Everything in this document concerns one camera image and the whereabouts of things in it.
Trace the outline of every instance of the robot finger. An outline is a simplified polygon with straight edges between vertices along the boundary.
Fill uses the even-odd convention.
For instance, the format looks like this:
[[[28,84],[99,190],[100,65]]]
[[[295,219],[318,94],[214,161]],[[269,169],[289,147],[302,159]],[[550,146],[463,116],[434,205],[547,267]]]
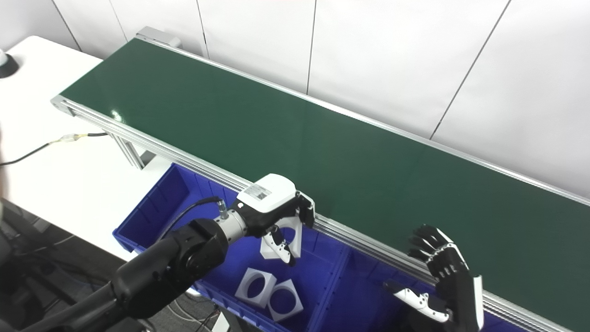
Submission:
[[[437,243],[437,245],[435,245],[435,247],[440,247],[442,245],[446,245],[448,243],[453,242],[453,240],[451,240],[445,233],[443,233],[440,229],[427,225],[427,224],[423,224],[419,229],[418,229],[422,234],[428,235],[430,237],[433,237]]]
[[[408,252],[408,256],[413,257],[415,259],[419,259],[423,262],[426,262],[426,260],[428,260],[428,258],[430,258],[430,255],[425,252],[424,250],[419,250],[419,249],[414,249],[411,248]]]
[[[445,245],[445,242],[440,242],[435,236],[434,232],[430,229],[433,228],[432,226],[422,225],[419,228],[414,230],[414,235],[426,240],[432,247],[438,248],[440,246]]]
[[[430,255],[432,255],[434,253],[434,251],[436,250],[436,248],[433,247],[430,244],[430,242],[428,242],[425,239],[418,237],[418,236],[414,236],[414,237],[410,238],[409,242],[412,243],[413,245],[415,245],[416,247],[424,250],[425,252],[429,253]]]

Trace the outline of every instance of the sticker label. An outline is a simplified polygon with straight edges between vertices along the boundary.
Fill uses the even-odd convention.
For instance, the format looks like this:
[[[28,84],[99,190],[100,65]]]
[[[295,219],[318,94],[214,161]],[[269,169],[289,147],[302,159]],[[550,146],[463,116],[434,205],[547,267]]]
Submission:
[[[258,184],[255,183],[255,184],[249,186],[246,190],[244,190],[244,193],[247,194],[250,197],[253,197],[257,201],[261,201],[265,197],[267,197],[270,194],[272,194],[272,191],[270,191],[270,190],[264,188],[263,186],[258,185]]]

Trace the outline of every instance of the white square block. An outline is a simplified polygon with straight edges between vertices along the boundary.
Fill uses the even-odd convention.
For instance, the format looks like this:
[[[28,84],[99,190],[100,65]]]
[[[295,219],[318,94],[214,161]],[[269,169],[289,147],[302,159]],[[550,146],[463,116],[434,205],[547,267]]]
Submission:
[[[248,297],[248,288],[252,282],[258,278],[264,278],[264,287],[262,288],[262,291],[254,297]],[[270,294],[273,292],[276,283],[277,278],[275,278],[274,275],[268,272],[248,268],[238,286],[238,290],[235,292],[235,297],[249,304],[264,308],[270,299]]]
[[[301,233],[303,231],[303,223],[301,223],[299,217],[283,218],[279,220],[276,225],[278,226],[278,228],[290,228],[295,231],[295,237],[293,238],[293,241],[289,243],[289,249],[291,250],[291,255],[293,255],[293,257],[301,257]],[[277,255],[277,253],[275,253],[263,239],[260,240],[260,253],[264,257],[264,259],[280,258]]]
[[[280,289],[285,289],[287,291],[290,291],[293,294],[293,297],[295,297],[295,306],[293,307],[293,309],[291,311],[289,311],[286,314],[279,314],[277,313],[274,309],[273,306],[270,304],[270,297],[272,296],[272,294]],[[283,319],[289,318],[293,315],[296,315],[300,312],[303,311],[303,304],[301,304],[301,300],[299,299],[299,295],[297,295],[297,291],[295,290],[295,285],[293,285],[293,281],[291,279],[281,282],[280,284],[276,285],[270,296],[268,297],[268,310],[270,311],[270,315],[273,317],[274,321],[281,321]]]

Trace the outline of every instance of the wire connector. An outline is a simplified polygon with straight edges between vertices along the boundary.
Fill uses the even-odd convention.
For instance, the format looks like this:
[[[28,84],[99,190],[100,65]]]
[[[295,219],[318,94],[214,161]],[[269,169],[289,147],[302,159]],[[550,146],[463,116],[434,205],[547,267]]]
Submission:
[[[80,139],[80,137],[85,136],[85,135],[80,135],[80,134],[67,134],[67,135],[63,135],[60,139],[57,140],[57,142],[74,142],[77,141],[78,139]]]

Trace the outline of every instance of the blue plastic bin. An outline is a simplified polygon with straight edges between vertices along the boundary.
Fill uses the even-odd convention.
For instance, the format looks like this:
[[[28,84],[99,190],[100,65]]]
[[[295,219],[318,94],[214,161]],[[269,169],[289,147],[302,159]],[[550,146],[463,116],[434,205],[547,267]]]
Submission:
[[[229,205],[237,193],[173,164],[113,235],[127,250],[142,252],[186,206],[212,195],[224,198]],[[197,207],[175,228],[194,218],[214,218],[217,214],[215,204]],[[434,293],[432,286],[315,230],[304,227],[302,240],[301,258],[289,268],[280,260],[263,259],[260,239],[242,238],[230,246],[225,262],[195,286],[204,296],[268,332],[391,331],[408,308],[382,289],[383,281],[392,278],[421,292]],[[247,268],[270,272],[277,282],[292,279],[303,312],[276,323],[268,309],[236,299],[234,294]],[[275,303],[288,302],[282,300],[270,299],[275,309]],[[483,332],[524,332],[491,314],[486,313],[485,319]]]
[[[154,243],[164,226],[186,206],[211,195],[224,198],[228,205],[237,196],[234,191],[183,167],[172,165],[113,235],[127,250],[142,252]],[[197,207],[182,218],[175,228],[196,217],[214,218],[217,215],[215,204]],[[304,227],[301,258],[295,267],[290,268],[281,260],[264,259],[260,254],[260,241],[245,237],[235,242],[230,246],[225,262],[198,281],[196,288],[204,296],[264,331],[317,331],[313,327],[323,313],[330,290],[346,262],[349,248]],[[270,272],[277,278],[277,283],[292,279],[304,310],[276,323],[267,308],[260,309],[236,299],[234,294],[247,268]],[[277,292],[270,300],[275,310],[280,307],[275,303],[292,300],[282,301],[280,296],[281,293]]]
[[[382,289],[383,281],[394,279],[420,292],[434,294],[434,287],[354,249],[326,301],[317,331],[394,331],[399,315],[409,307]],[[525,332],[496,316],[485,313],[483,332]]]

